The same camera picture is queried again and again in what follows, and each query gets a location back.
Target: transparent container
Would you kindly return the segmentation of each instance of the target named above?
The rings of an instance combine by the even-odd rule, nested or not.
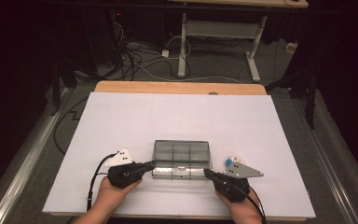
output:
[[[156,140],[154,179],[207,180],[203,169],[212,169],[208,142]]]

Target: white board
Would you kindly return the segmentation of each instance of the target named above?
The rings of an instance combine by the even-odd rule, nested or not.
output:
[[[270,96],[114,92],[90,95],[43,212],[86,212],[100,161],[122,148],[137,162],[150,161],[155,140],[208,141],[213,170],[220,173],[229,156],[241,156],[264,173],[249,182],[267,217],[315,217]],[[149,172],[116,214],[229,217],[213,191],[211,181],[157,180]]]

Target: hand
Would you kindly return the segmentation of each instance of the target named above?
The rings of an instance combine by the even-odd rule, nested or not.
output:
[[[214,193],[227,206],[231,218],[236,224],[261,224],[260,214],[248,199],[245,199],[240,203],[232,203],[217,190]],[[256,204],[259,204],[259,201],[252,189],[249,192],[249,196]]]
[[[142,179],[127,186],[124,189],[118,189],[110,184],[107,176],[101,181],[100,189],[98,191],[97,200],[91,209],[75,223],[106,223],[112,216],[115,210],[124,202],[127,194],[141,184]]]

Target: wire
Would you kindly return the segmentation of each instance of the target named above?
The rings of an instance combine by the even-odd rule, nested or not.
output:
[[[62,155],[65,155],[65,152],[62,150],[62,148],[60,147],[60,145],[58,144],[57,141],[57,129],[60,126],[62,120],[69,114],[69,113],[73,113],[73,117],[72,120],[79,120],[76,119],[76,113],[77,111],[73,111],[73,109],[77,106],[80,105],[82,102],[86,101],[87,99],[89,99],[89,97],[86,97],[82,100],[80,100],[79,102],[77,102],[75,105],[73,105],[61,118],[60,120],[57,122],[57,125],[54,127],[54,132],[53,132],[53,139],[54,139],[54,144],[56,145],[57,149],[61,152]]]
[[[241,71],[245,68],[245,65],[240,69],[240,71],[238,71],[237,73],[237,79],[240,80],[240,74],[241,74]]]
[[[121,35],[120,35],[120,39],[118,40],[118,45],[121,43],[121,40],[123,39],[123,35],[124,35],[124,29],[123,29],[123,27],[120,25],[120,24],[118,24],[117,22],[114,22],[113,23],[114,25],[116,25],[116,26],[118,26],[118,32],[117,32],[117,34],[116,34],[116,36],[115,36],[115,39],[117,39],[117,37],[118,37],[118,34],[120,34],[121,33]]]
[[[74,220],[75,220],[76,217],[70,217],[67,221],[66,221],[66,224],[71,224]]]
[[[87,211],[89,211],[91,209],[91,202],[92,202],[92,188],[94,187],[94,182],[95,182],[95,178],[97,177],[97,175],[100,175],[100,173],[98,173],[101,169],[101,166],[103,165],[103,163],[109,159],[112,158],[116,155],[115,154],[110,154],[108,156],[106,156],[105,158],[103,158],[103,160],[100,162],[100,164],[97,167],[97,170],[94,173],[94,176],[91,179],[91,183],[89,184],[89,196],[87,197]]]
[[[211,39],[208,36],[205,36],[204,38],[199,38],[199,37],[196,37],[196,36],[193,36],[193,35],[189,35],[189,36],[194,38],[194,39],[197,39],[197,40],[199,40],[201,42],[207,42],[209,44],[215,44],[215,45],[221,47],[221,48],[217,48],[217,49],[235,48],[242,42],[242,39],[240,39],[240,38],[219,38],[219,39],[216,38],[216,39]],[[221,44],[221,43],[219,43],[219,42],[227,42],[227,41],[230,41],[231,43],[230,44]]]
[[[139,48],[138,49],[141,49],[141,48],[147,48],[147,49],[151,49],[152,51],[142,51],[144,53],[154,53],[154,54],[159,54],[161,55],[160,53],[158,53],[157,51],[153,50],[152,48],[142,44],[142,43],[136,43],[136,42],[130,42],[129,45],[138,45]]]
[[[68,24],[66,23],[66,20],[65,18],[63,17],[62,15],[62,12],[60,11],[60,17],[61,17],[61,20],[65,26],[65,29],[69,35],[69,37],[71,38],[71,41],[72,41],[72,45],[75,47],[75,51],[77,53],[77,55],[80,57],[80,60],[83,62],[83,64],[85,64],[88,68],[90,68],[90,65],[86,62],[86,60],[84,59],[83,55],[80,53],[80,50],[77,48],[77,45],[76,45],[76,42],[74,40],[74,37],[72,36],[72,32],[69,30],[69,26]]]
[[[260,203],[260,207],[261,209],[259,208],[259,206],[256,204],[256,202],[245,192],[243,192],[242,189],[238,188],[237,186],[235,185],[231,185],[231,184],[228,184],[230,187],[234,188],[234,189],[237,189],[239,192],[241,192],[243,195],[245,195],[246,199],[249,200],[249,202],[251,202],[251,204],[255,207],[255,209],[257,209],[257,212],[260,214],[261,216],[261,222],[263,224],[267,224],[267,221],[266,221],[266,214],[264,213],[264,208],[263,208],[263,204],[261,203],[260,201],[260,198],[258,197],[257,193],[255,192],[255,190],[252,188],[252,187],[249,187],[254,193],[255,193],[255,197],[257,198],[257,200],[259,201]]]
[[[195,78],[188,78],[188,79],[180,79],[180,80],[172,80],[172,79],[167,79],[167,78],[163,78],[163,77],[156,77],[153,74],[151,74],[149,71],[147,71],[143,66],[141,66],[140,64],[137,64],[137,66],[139,66],[141,69],[143,69],[149,76],[158,79],[158,80],[163,80],[163,81],[169,81],[169,82],[181,82],[181,81],[195,81],[195,80],[203,80],[203,79],[209,79],[209,78],[222,78],[222,79],[227,79],[227,80],[231,80],[234,82],[238,82],[241,84],[244,84],[243,82],[231,78],[231,77],[195,77]]]
[[[188,53],[186,54],[186,56],[189,55],[189,54],[190,54],[190,49],[191,49],[190,43],[188,42],[188,40],[186,40],[185,38],[182,38],[182,37],[179,36],[179,35],[178,35],[178,36],[175,36],[175,37],[173,37],[173,38],[171,38],[171,39],[168,41],[167,45],[165,46],[165,49],[168,49],[168,45],[170,45],[171,41],[173,41],[174,39],[177,39],[177,38],[181,38],[181,39],[185,40],[185,42],[188,44]]]
[[[277,50],[279,45],[281,44],[281,40],[278,40],[278,44],[275,47],[275,51],[274,51],[274,72],[272,74],[272,82],[275,81],[275,75],[276,75],[276,66],[277,66]]]

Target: white desk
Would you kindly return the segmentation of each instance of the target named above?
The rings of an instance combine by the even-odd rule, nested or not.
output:
[[[138,92],[144,85],[118,84],[133,86]],[[146,92],[158,85],[161,86],[158,92],[164,88],[166,91],[172,87],[183,90],[197,87],[195,83],[145,85],[149,86]],[[200,84],[203,90],[219,92],[218,85]],[[229,90],[230,85],[233,92],[236,87],[254,90],[259,87],[222,86]],[[97,89],[106,90],[106,85]],[[126,147],[137,162],[150,161],[155,140],[163,139],[208,141],[216,172],[225,169],[224,162],[231,155],[240,155],[249,166],[262,171],[265,176],[250,178],[249,182],[260,196],[269,220],[315,217],[270,96],[195,92],[92,93],[43,212],[67,216],[86,212],[90,180],[102,158]],[[94,200],[100,180],[95,182]],[[211,181],[157,180],[147,173],[115,216],[227,219],[229,213],[214,195]]]
[[[202,3],[202,4],[224,4],[249,7],[292,7],[302,8],[308,7],[306,0],[170,0],[180,3]],[[182,42],[181,55],[179,57],[178,76],[186,75],[186,36],[187,35],[205,35],[205,36],[222,36],[233,38],[249,38],[253,39],[252,49],[246,51],[246,62],[254,82],[260,81],[257,67],[255,65],[254,56],[257,51],[258,43],[263,34],[267,17],[261,17],[259,23],[234,23],[234,22],[218,22],[218,21],[188,21],[186,13],[182,18]]]

